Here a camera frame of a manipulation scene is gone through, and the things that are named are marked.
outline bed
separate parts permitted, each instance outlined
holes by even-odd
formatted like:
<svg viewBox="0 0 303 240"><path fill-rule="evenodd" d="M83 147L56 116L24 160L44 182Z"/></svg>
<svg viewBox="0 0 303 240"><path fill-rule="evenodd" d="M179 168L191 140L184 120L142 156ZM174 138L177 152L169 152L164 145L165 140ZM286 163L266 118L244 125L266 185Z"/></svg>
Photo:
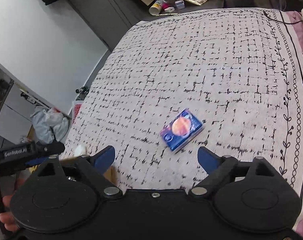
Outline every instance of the bed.
<svg viewBox="0 0 303 240"><path fill-rule="evenodd" d="M207 176L197 163L206 146L263 156L303 201L303 24L263 11L300 17L212 9L133 26L94 80L61 159L79 144L90 155L113 145L122 190L188 190ZM204 130L172 154L158 133L184 108Z"/></svg>

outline circular pad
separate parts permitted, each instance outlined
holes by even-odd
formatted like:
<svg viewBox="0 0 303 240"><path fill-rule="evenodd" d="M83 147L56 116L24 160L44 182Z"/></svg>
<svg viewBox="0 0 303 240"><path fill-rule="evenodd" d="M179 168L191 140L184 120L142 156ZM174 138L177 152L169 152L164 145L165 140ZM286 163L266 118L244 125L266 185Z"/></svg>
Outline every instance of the circular pad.
<svg viewBox="0 0 303 240"><path fill-rule="evenodd" d="M254 176L220 188L215 209L235 228L249 232L275 232L292 227L301 202L285 180Z"/></svg>
<svg viewBox="0 0 303 240"><path fill-rule="evenodd" d="M41 233L58 233L86 219L95 209L97 196L87 185L39 181L37 187L24 187L13 195L10 209L17 223Z"/></svg>
<svg viewBox="0 0 303 240"><path fill-rule="evenodd" d="M249 189L242 194L241 199L253 209L269 209L278 203L277 194L265 188Z"/></svg>

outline metal screw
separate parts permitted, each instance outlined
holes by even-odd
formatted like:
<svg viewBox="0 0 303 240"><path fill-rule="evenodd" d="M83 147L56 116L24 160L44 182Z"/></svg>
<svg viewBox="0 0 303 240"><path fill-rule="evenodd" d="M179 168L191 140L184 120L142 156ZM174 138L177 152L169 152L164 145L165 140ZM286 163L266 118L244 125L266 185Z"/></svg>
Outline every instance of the metal screw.
<svg viewBox="0 0 303 240"><path fill-rule="evenodd" d="M106 187L104 189L104 193L108 196L116 195L117 193L119 193L119 188L117 188L117 187Z"/></svg>
<svg viewBox="0 0 303 240"><path fill-rule="evenodd" d="M160 194L157 193L157 192L154 192L154 193L151 194L151 196L152 196L152 197L160 197Z"/></svg>
<svg viewBox="0 0 303 240"><path fill-rule="evenodd" d="M205 189L204 187L194 187L191 189L191 192L195 195L204 195L207 193L207 189Z"/></svg>

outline small box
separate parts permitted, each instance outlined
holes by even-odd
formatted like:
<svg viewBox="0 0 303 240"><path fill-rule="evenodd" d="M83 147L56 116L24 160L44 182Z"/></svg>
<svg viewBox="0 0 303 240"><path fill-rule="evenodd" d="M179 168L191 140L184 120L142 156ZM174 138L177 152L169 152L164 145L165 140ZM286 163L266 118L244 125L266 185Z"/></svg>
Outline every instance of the small box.
<svg viewBox="0 0 303 240"><path fill-rule="evenodd" d="M176 153L199 134L202 129L203 124L186 108L159 134L173 153Z"/></svg>
<svg viewBox="0 0 303 240"><path fill-rule="evenodd" d="M178 0L175 2L175 6L178 10L184 9L185 3L183 0Z"/></svg>

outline white wall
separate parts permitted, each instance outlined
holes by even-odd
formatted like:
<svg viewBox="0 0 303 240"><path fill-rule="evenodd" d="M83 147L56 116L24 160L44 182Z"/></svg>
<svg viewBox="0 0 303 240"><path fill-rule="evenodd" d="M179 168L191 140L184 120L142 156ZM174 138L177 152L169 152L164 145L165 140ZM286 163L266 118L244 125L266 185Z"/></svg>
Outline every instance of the white wall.
<svg viewBox="0 0 303 240"><path fill-rule="evenodd" d="M62 112L106 51L65 0L0 0L0 67Z"/></svg>

